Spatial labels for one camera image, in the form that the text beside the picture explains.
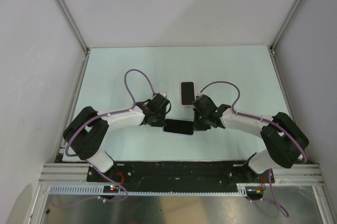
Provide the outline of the black phone teal frame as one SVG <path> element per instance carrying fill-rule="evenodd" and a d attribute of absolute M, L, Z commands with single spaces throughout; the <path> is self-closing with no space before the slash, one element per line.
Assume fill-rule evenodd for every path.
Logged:
<path fill-rule="evenodd" d="M 166 119 L 163 131 L 167 133 L 193 135 L 194 128 L 192 121 Z"/>

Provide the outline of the lilac phone case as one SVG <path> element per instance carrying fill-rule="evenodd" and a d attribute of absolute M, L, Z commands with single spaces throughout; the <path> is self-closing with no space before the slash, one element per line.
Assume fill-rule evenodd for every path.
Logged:
<path fill-rule="evenodd" d="M 163 132 L 170 133 L 170 134 L 176 134 L 176 135 L 193 135 L 194 131 L 189 129 L 178 129 L 178 128 L 163 128 Z"/>

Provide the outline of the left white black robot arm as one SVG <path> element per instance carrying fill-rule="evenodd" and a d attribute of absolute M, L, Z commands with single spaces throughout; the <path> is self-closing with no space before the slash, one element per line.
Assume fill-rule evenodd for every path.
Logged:
<path fill-rule="evenodd" d="M 80 160 L 98 169 L 103 180 L 112 181 L 117 174 L 114 160 L 101 149 L 106 133 L 127 126 L 163 127 L 166 113 L 170 111 L 166 108 L 168 105 L 170 101 L 163 94 L 156 93 L 150 100 L 135 103 L 132 109 L 99 114 L 87 106 L 64 130 L 63 139 Z"/>

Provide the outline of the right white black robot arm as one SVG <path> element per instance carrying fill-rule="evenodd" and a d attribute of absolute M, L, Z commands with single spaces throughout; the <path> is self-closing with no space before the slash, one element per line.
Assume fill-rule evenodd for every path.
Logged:
<path fill-rule="evenodd" d="M 233 129 L 263 140 L 266 149 L 250 156 L 244 164 L 243 175 L 249 182 L 256 182 L 263 172 L 278 166 L 289 169 L 299 157 L 306 161 L 309 140 L 286 113 L 267 117 L 246 114 L 226 104 L 216 106 L 204 94 L 193 101 L 193 106 L 196 131 Z"/>

